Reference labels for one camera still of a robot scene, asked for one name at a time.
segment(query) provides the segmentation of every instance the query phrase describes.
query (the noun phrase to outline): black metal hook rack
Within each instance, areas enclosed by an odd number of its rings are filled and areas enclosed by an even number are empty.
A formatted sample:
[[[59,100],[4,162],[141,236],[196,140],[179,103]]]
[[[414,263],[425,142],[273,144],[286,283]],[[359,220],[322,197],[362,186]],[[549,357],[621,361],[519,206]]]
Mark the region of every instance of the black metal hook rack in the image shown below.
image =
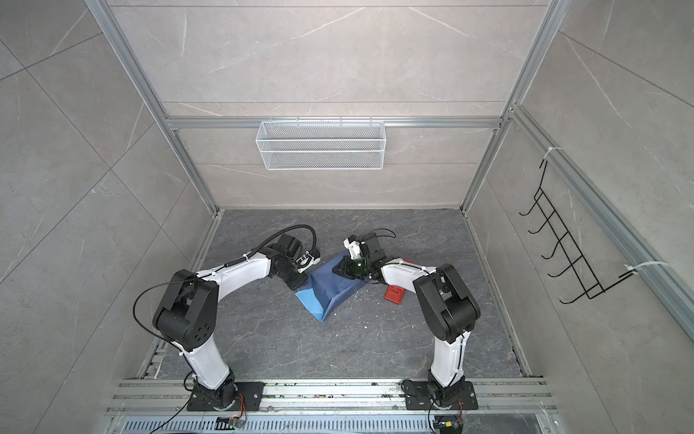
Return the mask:
[[[542,212],[542,215],[545,217],[545,221],[542,223],[542,226],[540,226],[540,229],[538,229],[537,231],[534,231],[534,232],[528,231],[528,233],[536,234],[536,233],[539,233],[540,231],[542,231],[542,229],[545,226],[549,226],[550,229],[552,229],[552,234],[554,234],[555,238],[557,239],[557,242],[555,243],[555,247],[552,250],[552,254],[549,256],[541,255],[542,258],[546,259],[546,260],[552,259],[555,255],[555,253],[557,252],[557,249],[559,247],[561,247],[561,252],[564,254],[564,257],[566,258],[566,260],[569,263],[568,266],[565,269],[563,269],[561,272],[559,272],[558,274],[547,274],[547,275],[549,277],[559,277],[562,274],[566,273],[570,269],[573,271],[574,275],[576,275],[576,278],[578,279],[579,283],[581,284],[581,288],[583,289],[581,294],[579,294],[577,297],[575,297],[574,299],[572,299],[570,301],[564,301],[564,300],[559,300],[559,301],[562,302],[563,304],[571,304],[583,296],[586,296],[589,299],[594,299],[598,295],[606,292],[608,289],[614,287],[615,285],[617,285],[619,283],[622,283],[623,281],[625,281],[629,277],[633,276],[635,274],[635,272],[633,270],[629,270],[629,271],[621,274],[620,276],[618,276],[617,281],[615,283],[611,284],[610,286],[605,287],[600,282],[600,279],[598,279],[598,277],[595,275],[595,272],[593,271],[591,264],[588,262],[588,258],[586,258],[586,256],[583,254],[581,247],[578,245],[578,243],[576,243],[576,240],[574,239],[573,235],[568,230],[568,227],[564,223],[564,219],[561,218],[561,215],[557,212],[557,209],[555,208],[555,206],[552,204],[552,201],[545,193],[545,190],[542,189],[542,182],[545,180],[545,173],[547,172],[547,161],[542,160],[542,163],[540,163],[539,168],[542,169],[542,177],[540,178],[540,185],[537,187],[537,191],[533,195],[534,202],[533,202],[532,206],[530,207],[530,209],[525,214],[522,212],[519,212],[518,214],[520,214],[522,216],[529,215],[533,211],[533,209],[535,209],[535,207],[537,207],[540,210],[540,212]],[[551,211],[549,212],[549,214],[542,208],[542,206],[539,203],[539,201],[542,197],[544,197],[545,200],[547,201],[547,203],[550,204]],[[559,222],[561,223],[561,225],[559,225],[559,228],[555,228],[555,226],[553,226],[552,222],[550,221],[552,216],[555,216],[555,215],[557,216],[557,218],[559,219]],[[578,250],[578,257],[576,257],[573,260],[568,255],[568,252],[566,251],[566,247],[564,246],[564,244],[562,244],[562,240],[564,240],[567,237],[570,240],[570,242],[572,242],[575,245],[576,249]],[[593,278],[595,279],[596,283],[594,285],[592,285],[591,287],[586,288],[586,283],[581,278],[581,275],[579,274],[579,272],[576,270],[575,266],[579,261],[583,261],[583,263],[586,264],[586,266],[588,267],[588,270],[590,270]],[[592,295],[589,294],[589,291],[591,291],[593,289],[595,289],[595,291],[594,291],[595,293]]]

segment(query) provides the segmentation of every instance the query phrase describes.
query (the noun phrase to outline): wire mesh basket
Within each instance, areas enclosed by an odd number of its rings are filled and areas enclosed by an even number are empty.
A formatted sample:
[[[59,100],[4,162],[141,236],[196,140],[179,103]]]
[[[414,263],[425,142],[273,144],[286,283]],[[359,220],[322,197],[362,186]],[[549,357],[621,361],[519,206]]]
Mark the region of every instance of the wire mesh basket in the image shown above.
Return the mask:
[[[386,130],[368,119],[266,121],[255,142],[268,170],[382,169]]]

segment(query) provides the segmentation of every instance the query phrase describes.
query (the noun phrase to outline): red object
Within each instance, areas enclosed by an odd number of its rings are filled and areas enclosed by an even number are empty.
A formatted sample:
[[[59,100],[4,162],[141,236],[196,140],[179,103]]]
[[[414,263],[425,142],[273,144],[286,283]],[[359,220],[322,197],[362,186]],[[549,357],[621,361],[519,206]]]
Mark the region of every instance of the red object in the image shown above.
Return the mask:
[[[390,300],[393,303],[400,304],[403,301],[403,297],[405,296],[405,288],[395,286],[395,285],[390,285],[388,289],[386,290],[386,295],[385,299]]]

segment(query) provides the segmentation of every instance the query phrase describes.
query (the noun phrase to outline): blue cloth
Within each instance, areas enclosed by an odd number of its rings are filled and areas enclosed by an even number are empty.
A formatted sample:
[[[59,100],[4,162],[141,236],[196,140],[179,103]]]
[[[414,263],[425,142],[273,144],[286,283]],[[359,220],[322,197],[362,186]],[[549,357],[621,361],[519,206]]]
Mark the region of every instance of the blue cloth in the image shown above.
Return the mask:
[[[320,322],[325,321],[340,303],[366,284],[364,281],[350,280],[332,272],[335,265],[348,254],[349,252],[345,250],[327,261],[311,273],[308,276],[308,282],[296,291],[299,301]]]

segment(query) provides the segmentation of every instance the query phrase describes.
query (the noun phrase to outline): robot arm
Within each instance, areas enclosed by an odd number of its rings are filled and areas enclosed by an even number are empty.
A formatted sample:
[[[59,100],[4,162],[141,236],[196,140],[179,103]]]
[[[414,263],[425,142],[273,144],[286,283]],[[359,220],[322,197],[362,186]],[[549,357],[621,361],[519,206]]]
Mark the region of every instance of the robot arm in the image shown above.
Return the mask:
[[[275,244],[233,265],[191,273],[174,274],[154,315],[153,325],[185,357],[195,373],[193,395],[217,410],[235,402],[234,374],[214,343],[217,304],[240,287],[267,276],[280,277],[291,290],[306,282],[303,273],[320,261],[313,248],[297,258],[301,243],[283,234]]]
[[[457,404],[464,388],[465,345],[480,318],[480,307],[456,269],[450,264],[423,267],[389,257],[373,232],[352,235],[344,244],[350,255],[335,267],[336,274],[377,280],[417,294],[424,319],[436,338],[428,396],[441,408]]]

